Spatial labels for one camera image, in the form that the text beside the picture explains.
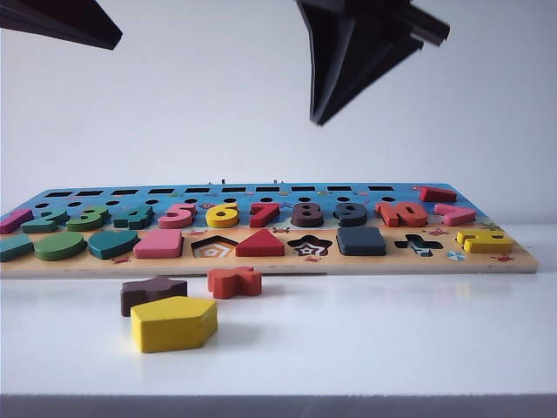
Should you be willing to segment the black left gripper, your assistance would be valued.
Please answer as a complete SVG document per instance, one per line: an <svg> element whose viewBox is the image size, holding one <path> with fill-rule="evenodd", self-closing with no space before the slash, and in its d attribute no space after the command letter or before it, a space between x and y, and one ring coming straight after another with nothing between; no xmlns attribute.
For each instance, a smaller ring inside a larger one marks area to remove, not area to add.
<svg viewBox="0 0 557 418"><path fill-rule="evenodd" d="M107 50L123 36L94 0L1 0L1 27Z"/></svg>

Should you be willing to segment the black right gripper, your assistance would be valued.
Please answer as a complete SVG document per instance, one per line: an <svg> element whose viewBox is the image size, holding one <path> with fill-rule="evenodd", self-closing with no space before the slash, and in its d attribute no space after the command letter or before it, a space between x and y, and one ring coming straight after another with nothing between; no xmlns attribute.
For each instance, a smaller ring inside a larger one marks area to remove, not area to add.
<svg viewBox="0 0 557 418"><path fill-rule="evenodd" d="M310 119L324 125L369 84L450 26L410 1L298 1L312 61Z"/></svg>

